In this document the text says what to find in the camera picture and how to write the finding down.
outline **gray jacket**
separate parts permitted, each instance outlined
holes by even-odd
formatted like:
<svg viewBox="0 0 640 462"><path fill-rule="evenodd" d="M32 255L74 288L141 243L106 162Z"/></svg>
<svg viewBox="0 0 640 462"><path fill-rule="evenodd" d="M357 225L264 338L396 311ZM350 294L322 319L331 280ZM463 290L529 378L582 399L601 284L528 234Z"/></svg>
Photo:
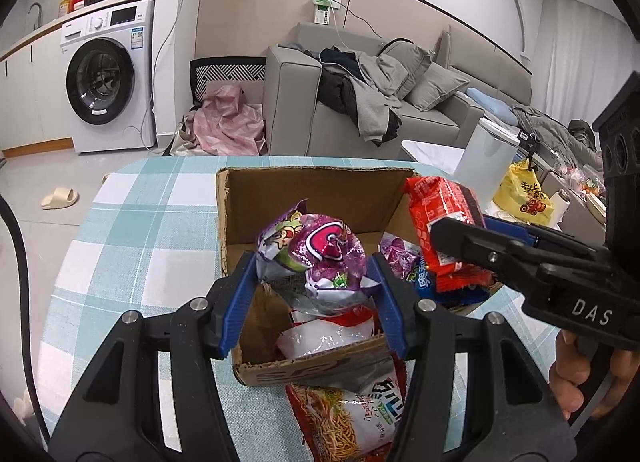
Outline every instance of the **gray jacket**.
<svg viewBox="0 0 640 462"><path fill-rule="evenodd" d="M579 142L560 122L532 106L514 105L511 111L518 118L520 128L529 133L535 132L539 140L558 153L568 167L581 168L587 164L596 171L603 170L602 154Z"/></svg>
<svg viewBox="0 0 640 462"><path fill-rule="evenodd" d="M408 71L388 54L374 57L345 47L336 48L356 55L360 72L366 81L350 75L358 106L358 130L364 140L380 142L389 126L389 108L401 106L396 92Z"/></svg>

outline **bottle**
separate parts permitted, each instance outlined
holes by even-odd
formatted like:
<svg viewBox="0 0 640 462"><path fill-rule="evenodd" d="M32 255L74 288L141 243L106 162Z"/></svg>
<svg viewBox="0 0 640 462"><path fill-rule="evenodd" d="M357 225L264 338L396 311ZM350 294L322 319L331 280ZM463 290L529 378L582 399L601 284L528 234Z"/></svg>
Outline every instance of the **bottle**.
<svg viewBox="0 0 640 462"><path fill-rule="evenodd" d="M65 14L69 13L71 6L71 0L62 0L58 7L58 17L62 18Z"/></svg>
<svg viewBox="0 0 640 462"><path fill-rule="evenodd" d="M555 227L562 222L562 216L564 216L564 213L566 213L566 210L569 208L570 201L571 197L564 189L559 190L551 197L554 211L551 213L551 218L549 219L549 227Z"/></svg>

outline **curtain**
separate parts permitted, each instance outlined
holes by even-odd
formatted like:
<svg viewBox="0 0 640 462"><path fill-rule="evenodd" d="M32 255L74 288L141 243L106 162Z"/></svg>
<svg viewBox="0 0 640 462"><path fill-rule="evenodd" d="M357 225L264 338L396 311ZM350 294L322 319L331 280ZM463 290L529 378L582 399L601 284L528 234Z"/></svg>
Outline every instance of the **curtain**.
<svg viewBox="0 0 640 462"><path fill-rule="evenodd" d="M531 105L562 122L591 124L633 70L640 44L628 26L576 0L543 0L532 60Z"/></svg>

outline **yellow plastic bag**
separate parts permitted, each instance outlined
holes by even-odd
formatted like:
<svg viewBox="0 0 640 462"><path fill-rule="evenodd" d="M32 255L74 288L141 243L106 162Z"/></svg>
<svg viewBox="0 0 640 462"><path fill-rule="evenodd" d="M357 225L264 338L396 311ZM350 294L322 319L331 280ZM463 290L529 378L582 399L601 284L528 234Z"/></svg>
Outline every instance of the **yellow plastic bag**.
<svg viewBox="0 0 640 462"><path fill-rule="evenodd" d="M527 159L511 164L502 179L494 202L519 220L546 226L549 224L554 205L542 193L534 171L528 169Z"/></svg>

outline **washing machine door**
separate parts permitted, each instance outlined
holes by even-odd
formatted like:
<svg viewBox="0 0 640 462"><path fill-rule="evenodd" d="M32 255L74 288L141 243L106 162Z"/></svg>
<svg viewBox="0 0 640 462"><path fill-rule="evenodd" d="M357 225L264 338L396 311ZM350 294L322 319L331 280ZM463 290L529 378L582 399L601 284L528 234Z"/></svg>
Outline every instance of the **washing machine door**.
<svg viewBox="0 0 640 462"><path fill-rule="evenodd" d="M82 45L66 70L66 94L78 117L106 124L119 116L133 92L133 63L126 49L112 39Z"/></svg>

